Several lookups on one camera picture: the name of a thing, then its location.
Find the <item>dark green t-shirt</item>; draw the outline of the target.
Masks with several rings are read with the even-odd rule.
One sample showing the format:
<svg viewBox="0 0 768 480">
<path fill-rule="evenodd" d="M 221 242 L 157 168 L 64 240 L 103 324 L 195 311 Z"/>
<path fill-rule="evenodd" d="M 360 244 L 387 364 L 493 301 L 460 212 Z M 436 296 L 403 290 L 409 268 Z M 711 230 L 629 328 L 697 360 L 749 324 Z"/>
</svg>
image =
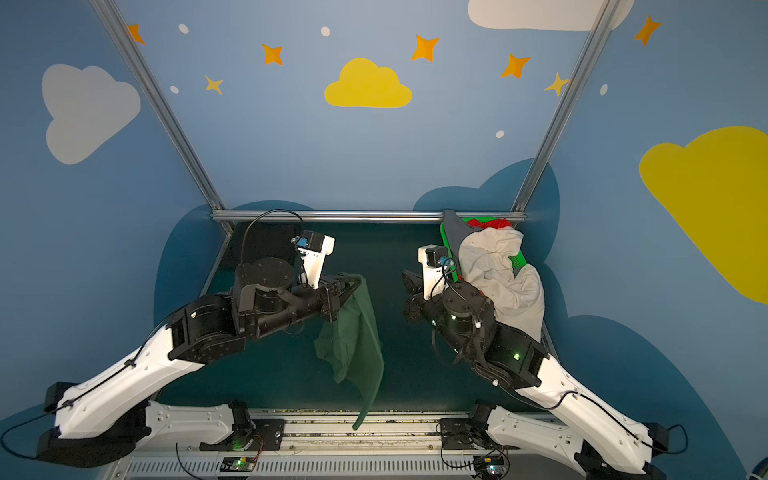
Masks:
<svg viewBox="0 0 768 480">
<path fill-rule="evenodd" d="M 352 426 L 357 431 L 377 397 L 384 375 L 382 344 L 367 282 L 362 275 L 344 274 L 354 291 L 340 307 L 338 318 L 325 323 L 314 341 L 316 356 L 327 362 L 336 383 L 351 382 L 362 404 Z"/>
</svg>

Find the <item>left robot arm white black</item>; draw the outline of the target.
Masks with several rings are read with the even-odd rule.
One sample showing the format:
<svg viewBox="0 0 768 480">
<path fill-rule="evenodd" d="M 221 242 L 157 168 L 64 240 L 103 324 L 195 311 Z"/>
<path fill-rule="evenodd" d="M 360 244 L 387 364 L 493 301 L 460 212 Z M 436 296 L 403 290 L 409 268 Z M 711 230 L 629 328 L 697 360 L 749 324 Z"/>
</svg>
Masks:
<svg viewBox="0 0 768 480">
<path fill-rule="evenodd" d="M 203 296 L 170 314 L 135 351 L 96 377 L 57 382 L 44 411 L 55 417 L 38 441 L 36 460 L 94 468 L 120 460 L 136 448 L 190 440 L 203 451 L 243 451 L 255 427 L 242 401 L 184 408 L 175 421 L 168 406 L 151 396 L 175 380 L 248 344 L 319 316 L 340 317 L 342 306 L 362 286 L 358 276 L 296 276 L 274 257 L 241 264 L 231 292 Z"/>
</svg>

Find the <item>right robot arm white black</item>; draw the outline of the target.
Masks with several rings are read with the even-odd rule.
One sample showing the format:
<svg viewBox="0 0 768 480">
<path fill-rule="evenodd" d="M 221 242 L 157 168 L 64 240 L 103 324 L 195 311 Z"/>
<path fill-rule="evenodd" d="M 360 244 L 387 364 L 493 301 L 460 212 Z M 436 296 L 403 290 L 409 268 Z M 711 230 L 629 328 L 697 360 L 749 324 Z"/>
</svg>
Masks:
<svg viewBox="0 0 768 480">
<path fill-rule="evenodd" d="M 663 479 L 655 457 L 669 451 L 669 431 L 634 421 L 571 376 L 539 341 L 506 325 L 492 300 L 471 284 L 449 283 L 438 269 L 405 271 L 404 315 L 426 320 L 479 377 L 551 413 L 554 422 L 487 402 L 467 420 L 473 442 L 514 447 L 557 461 L 587 479 Z"/>
</svg>

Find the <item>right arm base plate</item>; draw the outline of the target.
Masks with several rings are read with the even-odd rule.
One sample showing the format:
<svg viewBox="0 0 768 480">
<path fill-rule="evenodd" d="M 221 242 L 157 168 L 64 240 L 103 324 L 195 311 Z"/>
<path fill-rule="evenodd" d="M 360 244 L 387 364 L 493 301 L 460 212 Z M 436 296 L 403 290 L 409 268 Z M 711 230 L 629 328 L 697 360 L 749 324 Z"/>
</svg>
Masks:
<svg viewBox="0 0 768 480">
<path fill-rule="evenodd" d="M 440 419 L 436 431 L 441 441 L 441 450 L 494 450 L 504 452 L 519 450 L 519 447 L 502 445 L 491 439 L 489 426 L 474 420 L 459 418 Z"/>
</svg>

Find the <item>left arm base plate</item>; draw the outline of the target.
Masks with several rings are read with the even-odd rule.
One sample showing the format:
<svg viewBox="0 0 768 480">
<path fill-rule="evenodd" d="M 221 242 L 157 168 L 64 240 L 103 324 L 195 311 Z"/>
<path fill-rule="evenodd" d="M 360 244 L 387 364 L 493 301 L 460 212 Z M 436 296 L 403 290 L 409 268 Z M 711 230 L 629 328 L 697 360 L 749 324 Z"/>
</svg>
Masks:
<svg viewBox="0 0 768 480">
<path fill-rule="evenodd" d="M 201 442 L 200 451 L 256 452 L 281 448 L 285 421 L 256 419 L 235 423 L 232 432 L 217 443 Z"/>
</svg>

